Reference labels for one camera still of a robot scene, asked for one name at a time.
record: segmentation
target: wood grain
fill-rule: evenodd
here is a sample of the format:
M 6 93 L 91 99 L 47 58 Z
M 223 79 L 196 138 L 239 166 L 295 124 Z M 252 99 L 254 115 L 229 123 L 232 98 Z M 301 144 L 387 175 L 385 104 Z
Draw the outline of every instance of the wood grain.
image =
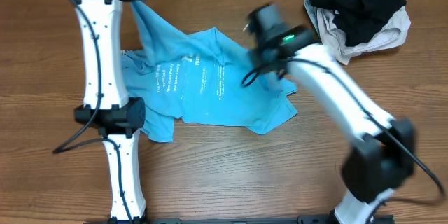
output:
M 309 26 L 302 0 L 148 0 L 163 18 L 191 33 L 213 26 L 242 42 L 245 16 L 275 1 L 292 25 Z M 407 0 L 412 21 L 399 49 L 353 60 L 345 69 L 381 107 L 408 116 L 419 132 L 418 156 L 448 186 L 448 2 Z M 101 145 L 52 155 L 79 125 L 81 33 L 66 0 L 0 0 L 0 223 L 82 223 L 107 218 L 109 168 Z M 122 48 L 141 45 L 132 13 L 122 18 Z M 349 150 L 306 90 L 290 96 L 299 111 L 265 136 L 243 127 L 176 122 L 174 143 L 141 137 L 141 186 L 151 218 L 263 218 L 327 213 L 345 188 Z M 95 137 L 91 129 L 83 139 Z M 419 169 L 398 191 L 436 196 Z M 448 205 L 391 203 L 398 223 L 448 223 Z

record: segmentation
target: wooden surface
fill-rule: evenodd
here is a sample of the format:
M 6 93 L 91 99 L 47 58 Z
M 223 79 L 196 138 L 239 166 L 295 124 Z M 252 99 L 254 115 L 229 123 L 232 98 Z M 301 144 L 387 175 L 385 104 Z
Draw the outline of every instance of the wooden surface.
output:
M 180 30 L 213 26 L 242 42 L 245 16 L 275 1 L 292 25 L 309 21 L 302 0 L 148 0 Z M 418 156 L 448 186 L 448 1 L 407 0 L 405 45 L 353 60 L 345 69 L 382 108 L 408 116 Z M 82 223 L 108 218 L 109 168 L 101 144 L 53 155 L 78 128 L 81 33 L 66 0 L 0 0 L 0 223 Z M 139 48 L 127 6 L 122 48 Z M 176 123 L 174 143 L 141 137 L 141 186 L 151 218 L 263 218 L 327 213 L 345 188 L 347 141 L 307 91 L 290 96 L 299 114 L 265 136 L 243 127 Z M 82 137 L 97 135 L 93 129 Z M 436 196 L 420 169 L 398 191 Z M 390 203 L 398 223 L 448 223 L 448 204 Z

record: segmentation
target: green light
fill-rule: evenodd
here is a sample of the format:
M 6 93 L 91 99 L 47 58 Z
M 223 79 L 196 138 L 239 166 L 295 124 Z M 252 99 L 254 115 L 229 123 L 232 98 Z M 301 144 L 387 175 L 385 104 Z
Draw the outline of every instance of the green light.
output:
M 294 39 L 294 35 L 289 35 L 283 38 L 283 41 L 289 42 L 291 39 Z

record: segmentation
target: wooden tabletop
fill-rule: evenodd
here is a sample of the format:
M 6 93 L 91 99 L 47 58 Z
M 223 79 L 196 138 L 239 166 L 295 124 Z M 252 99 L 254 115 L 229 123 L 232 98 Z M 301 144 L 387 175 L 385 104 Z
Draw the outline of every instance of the wooden tabletop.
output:
M 303 0 L 148 0 L 189 34 L 216 26 L 242 41 L 245 17 L 275 1 L 292 25 L 309 25 Z M 352 60 L 345 69 L 370 97 L 415 124 L 418 156 L 448 186 L 448 1 L 407 0 L 412 26 L 398 49 Z M 122 49 L 140 42 L 129 6 Z M 53 155 L 80 125 L 81 32 L 67 0 L 0 0 L 0 223 L 107 219 L 109 168 L 101 144 Z M 151 218 L 264 218 L 325 214 L 341 200 L 349 146 L 306 90 L 290 96 L 298 115 L 259 136 L 245 127 L 176 122 L 174 143 L 139 144 L 141 187 Z M 96 137 L 89 129 L 82 139 Z M 437 196 L 420 169 L 397 195 Z M 390 203 L 399 223 L 448 223 L 448 204 Z

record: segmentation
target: cable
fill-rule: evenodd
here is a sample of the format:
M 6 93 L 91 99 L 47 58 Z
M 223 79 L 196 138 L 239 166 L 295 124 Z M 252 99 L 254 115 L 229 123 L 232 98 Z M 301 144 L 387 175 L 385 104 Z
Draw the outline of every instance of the cable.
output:
M 75 7 L 75 9 L 81 14 L 81 16 L 83 17 L 84 21 L 87 23 L 90 33 L 92 34 L 92 40 L 94 43 L 94 47 L 95 47 L 95 53 L 97 56 L 97 71 L 98 71 L 98 100 L 97 100 L 97 105 L 95 106 L 95 109 L 93 111 L 92 116 L 90 117 L 90 119 L 88 120 L 88 122 L 82 126 L 77 133 L 75 133 L 71 138 L 69 138 L 67 141 L 65 141 L 63 144 L 61 144 L 60 146 L 58 146 L 55 150 L 53 150 L 54 154 L 58 154 L 58 153 L 63 153 L 63 152 L 67 152 L 67 151 L 71 151 L 73 149 L 79 148 L 81 146 L 85 146 L 88 144 L 93 144 L 93 143 L 98 143 L 101 141 L 106 141 L 109 142 L 113 145 L 113 148 L 115 149 L 116 153 L 117 153 L 117 162 L 118 162 L 118 187 L 120 189 L 120 197 L 123 201 L 123 206 L 126 210 L 126 214 L 127 217 L 129 219 L 129 223 L 132 224 L 132 216 L 129 210 L 129 207 L 127 205 L 126 199 L 125 199 L 125 191 L 123 191 L 123 178 L 121 176 L 121 157 L 120 157 L 120 146 L 117 145 L 116 142 L 107 139 L 107 138 L 100 138 L 100 139 L 91 139 L 91 140 L 87 140 L 87 141 L 83 141 L 80 143 L 77 143 L 73 146 L 67 147 L 71 142 L 73 142 L 74 140 L 76 140 L 82 133 L 84 133 L 84 131 L 91 126 L 91 124 L 93 123 L 93 121 L 95 120 L 95 118 L 97 117 L 97 114 L 99 112 L 99 107 L 101 106 L 101 100 L 103 97 L 103 93 L 102 93 L 102 71 L 101 71 L 101 59 L 99 56 L 99 46 L 98 46 L 98 37 L 95 34 L 95 31 L 93 29 L 92 23 L 89 21 L 89 18 L 87 17 L 87 15 L 84 13 L 84 11 L 78 6 L 78 4 L 76 3 L 75 0 L 69 0 L 70 3 Z
M 93 29 L 92 24 L 89 21 L 89 18 L 87 17 L 87 15 L 84 13 L 83 9 L 81 9 L 78 4 L 75 2 L 75 0 L 69 0 L 70 3 L 75 7 L 75 9 L 81 14 L 81 16 L 83 17 L 83 19 L 85 20 L 85 22 L 87 23 L 87 26 L 89 27 L 90 33 L 92 33 L 92 39 L 93 39 L 93 43 L 94 43 L 94 47 L 95 47 L 95 52 L 96 52 L 96 56 L 97 56 L 97 70 L 98 70 L 98 100 L 97 100 L 97 105 L 95 106 L 95 109 L 93 111 L 92 116 L 90 117 L 90 119 L 88 120 L 88 122 L 82 126 L 77 133 L 75 133 L 72 137 L 70 137 L 67 141 L 65 141 L 63 144 L 61 144 L 60 146 L 58 146 L 53 153 L 54 154 L 58 154 L 61 153 L 62 149 L 65 148 L 66 146 L 68 146 L 72 141 L 75 141 L 82 133 L 84 133 L 84 131 L 91 126 L 91 124 L 93 123 L 93 121 L 95 120 L 95 118 L 97 117 L 97 114 L 99 112 L 99 107 L 101 105 L 101 100 L 103 98 L 103 93 L 102 93 L 102 73 L 101 73 L 101 60 L 99 57 L 99 46 L 98 46 L 98 37 L 95 34 L 95 31 Z
M 364 105 L 359 101 L 358 98 L 356 98 L 356 95 L 350 90 L 349 87 L 347 87 L 347 85 L 344 83 L 344 81 L 342 81 L 338 75 L 336 75 L 335 73 L 333 73 L 330 68 L 323 66 L 321 64 L 319 64 L 318 62 L 313 62 L 311 60 L 307 60 L 307 59 L 296 59 L 296 58 L 288 58 L 288 59 L 280 59 L 277 60 L 275 62 L 270 62 L 270 63 L 266 63 L 266 64 L 262 64 L 261 66 L 258 66 L 256 68 L 254 68 L 252 71 L 250 71 L 248 74 L 246 74 L 246 76 L 243 78 L 243 81 L 241 82 L 241 84 L 243 85 L 243 87 L 247 87 L 250 84 L 252 84 L 255 79 L 260 75 L 260 73 L 262 72 L 263 69 L 270 67 L 273 64 L 278 64 L 278 65 L 282 65 L 282 64 L 287 64 L 288 62 L 301 62 L 301 63 L 305 63 L 305 64 L 310 64 L 312 66 L 318 67 L 322 70 L 324 70 L 324 72 L 326 74 L 330 74 L 333 78 L 335 78 L 335 80 L 347 91 L 347 93 L 350 95 L 350 97 L 356 102 L 356 104 L 359 106 L 359 108 L 367 115 L 367 117 L 369 118 L 369 120 L 371 120 L 376 126 L 378 126 L 378 128 L 384 132 L 395 144 L 398 145 L 399 148 L 401 148 L 408 156 L 410 156 L 413 161 L 420 167 L 422 168 L 427 175 L 429 175 L 431 177 L 431 179 L 434 181 L 434 183 L 436 184 L 439 193 L 440 193 L 440 198 L 435 200 L 435 201 L 430 201 L 430 202 L 422 202 L 419 200 L 414 200 L 414 199 L 402 199 L 402 198 L 391 198 L 388 200 L 384 200 L 381 201 L 380 203 L 378 203 L 378 205 L 373 209 L 373 211 L 370 213 L 369 218 L 367 218 L 366 223 L 370 223 L 370 220 L 372 219 L 372 217 L 375 215 L 375 213 L 377 212 L 377 210 L 382 206 L 385 205 L 386 202 L 391 202 L 391 201 L 400 201 L 400 202 L 406 202 L 406 203 L 413 203 L 413 204 L 423 204 L 423 205 L 435 205 L 435 204 L 440 204 L 441 202 L 444 202 L 446 199 L 446 192 L 445 192 L 445 188 L 443 187 L 442 183 L 440 182 L 439 178 L 422 162 L 420 161 L 419 158 L 417 158 L 414 154 L 412 154 L 402 143 L 400 143 L 400 141 L 398 139 L 396 139 L 386 128 L 385 126 L 383 126 L 382 124 L 380 124 L 371 114 L 371 112 L 369 112 Z M 246 80 L 252 76 L 253 74 L 255 74 L 254 77 L 252 77 L 252 79 L 245 84 Z

